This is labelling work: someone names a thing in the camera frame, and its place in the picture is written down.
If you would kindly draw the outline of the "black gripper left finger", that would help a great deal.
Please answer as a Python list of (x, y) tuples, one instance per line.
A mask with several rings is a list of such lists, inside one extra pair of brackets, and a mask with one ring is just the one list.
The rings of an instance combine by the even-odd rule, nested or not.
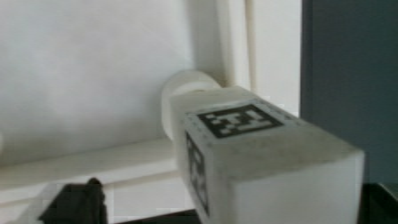
[(42, 224), (106, 224), (102, 184), (67, 184), (37, 218)]

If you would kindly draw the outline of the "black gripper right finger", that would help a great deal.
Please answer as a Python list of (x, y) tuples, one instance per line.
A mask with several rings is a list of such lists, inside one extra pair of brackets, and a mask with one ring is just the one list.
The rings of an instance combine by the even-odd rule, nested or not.
[(398, 224), (398, 183), (363, 184), (356, 224)]

